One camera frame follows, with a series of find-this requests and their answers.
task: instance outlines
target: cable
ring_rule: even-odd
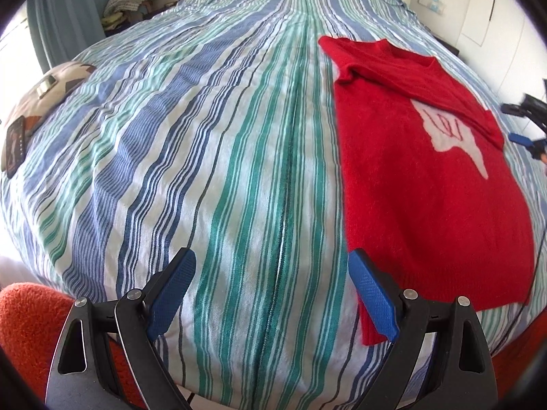
[[[500,347],[507,341],[507,339],[509,338],[509,335],[511,334],[511,331],[513,331],[513,329],[515,328],[515,325],[516,323],[519,321],[519,318],[520,316],[522,315],[522,313],[524,312],[524,308],[526,308],[526,304],[528,303],[528,301],[530,300],[530,297],[532,295],[532,290],[534,288],[534,284],[535,284],[535,278],[538,274],[538,268],[539,268],[539,258],[541,257],[541,254],[542,254],[542,248],[543,248],[543,244],[545,243],[545,235],[547,233],[547,222],[545,223],[545,226],[543,228],[543,236],[542,236],[542,239],[539,243],[539,250],[538,250],[538,255],[537,257],[535,258],[535,267],[534,267],[534,275],[532,276],[532,282],[530,283],[530,288],[528,290],[528,294],[526,295],[526,300],[522,303],[522,306],[520,307],[518,313],[516,314],[516,316],[513,318],[513,320],[511,321],[511,324],[509,325],[509,327],[507,328],[507,330],[505,330],[505,333],[503,334],[502,338],[499,340],[498,344],[496,345],[496,347],[492,350],[491,352],[491,355],[493,356],[494,354],[497,353],[497,351],[500,349]]]

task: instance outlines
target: blue gripper pad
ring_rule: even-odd
[[[376,331],[393,342],[399,335],[395,306],[357,252],[348,255],[347,269]]]
[[[534,142],[532,142],[532,140],[530,140],[528,137],[524,137],[523,135],[509,133],[507,138],[509,139],[509,141],[512,141],[513,143],[516,143],[517,145],[526,146],[526,148],[530,146],[534,146]]]
[[[154,342],[160,334],[164,334],[169,329],[194,274],[196,274],[196,255],[188,249],[150,307],[146,331],[150,341]]]

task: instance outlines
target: blue and green striped duvet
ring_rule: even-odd
[[[322,35],[433,54],[516,130],[400,0],[182,0],[77,57],[97,71],[2,176],[24,260],[74,297],[142,287],[190,246],[198,270],[159,353],[175,382],[234,408],[350,408],[387,350],[360,342]],[[537,248],[544,176],[523,148],[505,155]],[[545,307],[546,260],[514,336]],[[481,313],[491,347],[518,308]]]

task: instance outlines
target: smartphone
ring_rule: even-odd
[[[44,97],[51,88],[53,88],[57,84],[57,79],[53,75],[47,75],[45,76],[42,81],[38,84],[38,87],[36,88],[36,92],[38,93],[38,98]]]
[[[5,136],[5,172],[11,179],[25,161],[27,153],[25,141],[25,118],[15,120],[6,131]]]

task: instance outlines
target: curtain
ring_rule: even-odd
[[[72,60],[105,38],[102,12],[108,0],[28,0],[32,43],[43,72]]]

